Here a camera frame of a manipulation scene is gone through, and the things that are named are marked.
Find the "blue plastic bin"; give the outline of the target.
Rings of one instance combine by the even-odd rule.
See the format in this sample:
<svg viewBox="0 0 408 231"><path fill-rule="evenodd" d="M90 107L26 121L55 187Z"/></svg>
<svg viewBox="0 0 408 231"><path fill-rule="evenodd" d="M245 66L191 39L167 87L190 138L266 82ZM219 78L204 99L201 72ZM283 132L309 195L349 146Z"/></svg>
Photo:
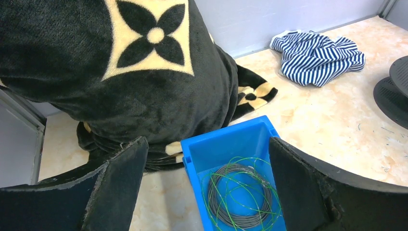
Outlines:
<svg viewBox="0 0 408 231"><path fill-rule="evenodd" d="M183 140L183 163L206 231L284 231L266 116Z"/></svg>

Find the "black cable spool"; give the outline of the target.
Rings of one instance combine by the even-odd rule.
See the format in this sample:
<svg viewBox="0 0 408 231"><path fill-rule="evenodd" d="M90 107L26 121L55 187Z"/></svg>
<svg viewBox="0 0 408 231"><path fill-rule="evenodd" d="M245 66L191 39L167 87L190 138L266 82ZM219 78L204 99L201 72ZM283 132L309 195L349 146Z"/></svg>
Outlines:
<svg viewBox="0 0 408 231"><path fill-rule="evenodd" d="M392 121L408 128L408 57L394 61L389 76L380 80L373 90L377 106Z"/></svg>

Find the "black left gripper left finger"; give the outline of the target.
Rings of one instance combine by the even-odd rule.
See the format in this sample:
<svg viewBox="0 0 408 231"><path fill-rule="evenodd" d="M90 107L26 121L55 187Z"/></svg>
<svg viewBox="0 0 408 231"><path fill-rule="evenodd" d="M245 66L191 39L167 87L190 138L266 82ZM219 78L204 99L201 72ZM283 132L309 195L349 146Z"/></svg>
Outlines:
<svg viewBox="0 0 408 231"><path fill-rule="evenodd" d="M139 137L116 153L35 185L1 188L1 230L127 231L148 149Z"/></svg>

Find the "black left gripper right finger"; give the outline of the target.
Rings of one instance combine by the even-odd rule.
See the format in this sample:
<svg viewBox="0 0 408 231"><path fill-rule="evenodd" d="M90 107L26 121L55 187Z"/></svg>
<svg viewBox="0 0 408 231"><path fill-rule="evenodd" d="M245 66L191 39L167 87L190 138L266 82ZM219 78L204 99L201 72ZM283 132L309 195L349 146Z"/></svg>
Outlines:
<svg viewBox="0 0 408 231"><path fill-rule="evenodd" d="M287 230L407 230L407 187L351 173L278 137L269 156Z"/></svg>

